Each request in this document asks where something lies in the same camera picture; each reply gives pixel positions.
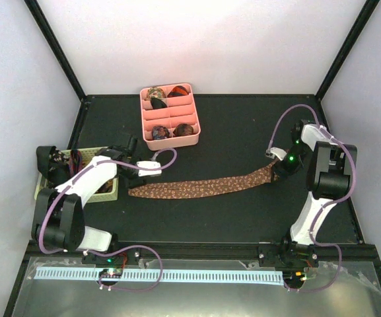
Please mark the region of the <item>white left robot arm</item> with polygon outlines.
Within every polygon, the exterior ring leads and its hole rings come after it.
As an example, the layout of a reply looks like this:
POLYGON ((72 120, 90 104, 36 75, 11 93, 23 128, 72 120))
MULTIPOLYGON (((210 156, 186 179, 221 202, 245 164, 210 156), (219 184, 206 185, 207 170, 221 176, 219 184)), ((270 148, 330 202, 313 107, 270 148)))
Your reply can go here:
POLYGON ((39 192, 31 235, 41 252, 92 250, 107 264, 120 258, 121 248, 112 242, 113 234, 85 225, 83 209, 106 182, 119 176, 137 178, 133 159, 136 148, 137 138, 125 133, 118 145, 95 152, 88 164, 68 181, 39 192))

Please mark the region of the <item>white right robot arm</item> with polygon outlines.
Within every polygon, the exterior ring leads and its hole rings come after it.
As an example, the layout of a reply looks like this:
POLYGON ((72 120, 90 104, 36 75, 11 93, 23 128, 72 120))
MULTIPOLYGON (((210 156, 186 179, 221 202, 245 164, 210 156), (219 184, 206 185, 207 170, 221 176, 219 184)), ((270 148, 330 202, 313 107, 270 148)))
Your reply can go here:
POLYGON ((357 181, 358 149, 336 139, 326 127, 301 120, 291 130, 293 145, 283 150, 269 145, 265 155, 275 159, 272 171, 287 178, 304 165, 312 153, 306 174, 308 195, 298 219, 290 227, 291 241, 314 244, 328 213, 353 193, 357 181))

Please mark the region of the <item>brown floral necktie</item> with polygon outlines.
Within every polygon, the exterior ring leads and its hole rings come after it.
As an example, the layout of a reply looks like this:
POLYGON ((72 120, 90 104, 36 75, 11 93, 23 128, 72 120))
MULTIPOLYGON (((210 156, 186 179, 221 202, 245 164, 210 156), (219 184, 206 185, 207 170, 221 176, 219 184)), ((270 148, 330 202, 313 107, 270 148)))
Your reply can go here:
POLYGON ((274 173, 272 166, 267 165, 243 176, 146 184, 128 190, 128 195, 145 199, 197 199, 241 192, 270 184, 278 179, 279 177, 274 173))

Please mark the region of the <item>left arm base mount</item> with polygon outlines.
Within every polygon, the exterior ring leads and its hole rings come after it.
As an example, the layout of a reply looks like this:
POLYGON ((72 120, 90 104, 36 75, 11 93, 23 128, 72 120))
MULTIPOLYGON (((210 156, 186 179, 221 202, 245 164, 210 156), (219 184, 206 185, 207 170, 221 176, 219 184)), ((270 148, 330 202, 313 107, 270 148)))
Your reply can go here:
POLYGON ((128 266, 137 264, 141 250, 134 248, 109 257, 88 253, 82 257, 81 263, 100 269, 96 282, 99 283, 101 280, 101 284, 112 287, 120 281, 128 266))

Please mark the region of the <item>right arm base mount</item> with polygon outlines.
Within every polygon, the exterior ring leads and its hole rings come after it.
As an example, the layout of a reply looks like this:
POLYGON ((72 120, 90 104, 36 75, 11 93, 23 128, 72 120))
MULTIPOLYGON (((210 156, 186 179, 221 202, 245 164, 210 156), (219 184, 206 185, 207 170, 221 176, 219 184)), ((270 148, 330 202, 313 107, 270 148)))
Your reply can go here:
POLYGON ((318 259, 314 247, 296 242, 260 244, 260 267, 274 267, 281 271, 286 286, 299 291, 312 273, 316 276, 318 259))

